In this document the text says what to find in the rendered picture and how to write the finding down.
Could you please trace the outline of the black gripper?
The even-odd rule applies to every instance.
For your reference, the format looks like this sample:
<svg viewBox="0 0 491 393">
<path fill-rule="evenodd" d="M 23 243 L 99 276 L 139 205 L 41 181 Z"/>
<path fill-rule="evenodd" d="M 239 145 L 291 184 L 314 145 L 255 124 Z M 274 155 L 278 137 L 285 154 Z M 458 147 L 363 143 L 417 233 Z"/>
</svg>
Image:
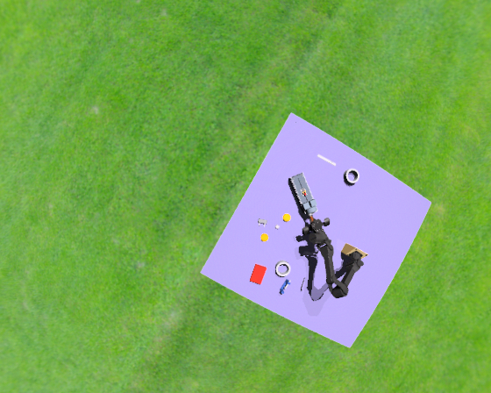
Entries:
<svg viewBox="0 0 491 393">
<path fill-rule="evenodd" d="M 310 219 L 310 218 L 309 218 L 309 219 Z M 311 223 L 312 223 L 312 222 L 311 222 L 311 219 L 310 219 L 310 224 L 311 224 Z M 327 217 L 327 218 L 324 218 L 324 222 L 322 222 L 322 223 L 323 223 L 323 226 L 324 226 L 324 227 L 326 227 L 326 226 L 330 225 L 330 219 L 329 219 L 328 217 Z M 313 231 L 314 233 L 320 233 L 320 234 L 321 234 L 322 232 L 324 232 L 324 229 L 323 229 L 322 231 L 321 231 L 321 230 L 318 230 L 318 232 L 315 232 L 313 229 L 309 228 L 309 227 L 310 227 L 310 224 L 309 224 L 309 226 L 304 226 L 304 227 L 302 228 L 302 233 L 303 233 L 303 235 L 307 235 L 307 234 L 309 234 L 309 233 L 310 233 L 310 231 Z"/>
</svg>

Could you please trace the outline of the dark grey ring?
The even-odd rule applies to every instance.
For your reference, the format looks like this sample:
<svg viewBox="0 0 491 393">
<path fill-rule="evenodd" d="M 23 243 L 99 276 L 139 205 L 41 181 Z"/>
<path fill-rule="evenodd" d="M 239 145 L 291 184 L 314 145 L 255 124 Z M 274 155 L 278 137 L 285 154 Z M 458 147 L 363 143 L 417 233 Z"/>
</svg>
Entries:
<svg viewBox="0 0 491 393">
<path fill-rule="evenodd" d="M 353 181 L 351 181 L 349 178 L 348 178 L 348 173 L 349 171 L 352 171 L 354 174 L 355 174 L 355 178 Z M 359 180 L 359 172 L 356 170 L 356 169 L 347 169 L 344 173 L 343 173 L 343 179 L 345 182 L 347 183 L 356 183 L 358 180 Z"/>
<path fill-rule="evenodd" d="M 278 271 L 278 267 L 279 267 L 281 264 L 286 264 L 286 265 L 288 265 L 288 270 L 287 270 L 287 271 L 285 271 L 285 272 L 279 272 L 279 271 Z M 275 270 L 276 270 L 276 273 L 277 273 L 278 275 L 281 275 L 281 276 L 286 276 L 286 275 L 289 273 L 290 268 L 291 268 L 291 267 L 290 267 L 290 265 L 289 265 L 289 264 L 288 264 L 288 262 L 287 262 L 287 261 L 285 261 L 285 260 L 280 260 L 280 261 L 277 261 L 277 262 L 276 262 L 276 264 L 275 264 Z"/>
</svg>

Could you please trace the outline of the red block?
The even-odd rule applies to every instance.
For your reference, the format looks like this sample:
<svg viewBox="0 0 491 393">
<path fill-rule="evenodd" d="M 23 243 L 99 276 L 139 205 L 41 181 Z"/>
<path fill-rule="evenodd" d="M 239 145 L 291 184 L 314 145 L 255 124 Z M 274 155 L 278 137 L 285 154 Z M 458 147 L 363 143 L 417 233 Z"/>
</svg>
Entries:
<svg viewBox="0 0 491 393">
<path fill-rule="evenodd" d="M 265 266 L 262 266 L 260 264 L 255 264 L 250 281 L 261 284 L 265 271 L 266 271 Z"/>
</svg>

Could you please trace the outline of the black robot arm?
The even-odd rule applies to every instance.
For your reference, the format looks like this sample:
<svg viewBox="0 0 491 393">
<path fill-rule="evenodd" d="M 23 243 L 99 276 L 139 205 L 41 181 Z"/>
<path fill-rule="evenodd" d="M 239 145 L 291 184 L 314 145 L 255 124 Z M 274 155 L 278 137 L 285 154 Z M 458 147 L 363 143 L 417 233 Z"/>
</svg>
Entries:
<svg viewBox="0 0 491 393">
<path fill-rule="evenodd" d="M 318 232 L 318 230 L 322 231 L 323 223 L 320 218 L 312 220 L 310 228 L 313 229 L 315 232 Z M 334 265 L 332 260 L 334 247 L 331 244 L 331 239 L 326 235 L 325 232 L 322 232 L 321 234 L 311 233 L 309 235 L 309 241 L 314 245 L 317 244 L 317 249 L 324 258 L 326 282 L 328 283 L 327 285 L 329 287 L 329 291 L 335 298 L 346 297 L 349 292 L 348 285 L 350 284 L 353 275 L 360 270 L 361 266 L 364 265 L 364 261 L 361 261 L 361 256 L 363 256 L 363 254 L 360 254 L 358 251 L 350 253 L 352 260 L 351 262 L 346 263 L 345 267 L 347 271 L 344 278 L 340 282 L 339 280 L 337 280 L 337 277 L 335 277 L 334 273 Z M 335 286 L 334 288 L 332 287 L 333 283 L 337 284 L 337 286 Z"/>
</svg>

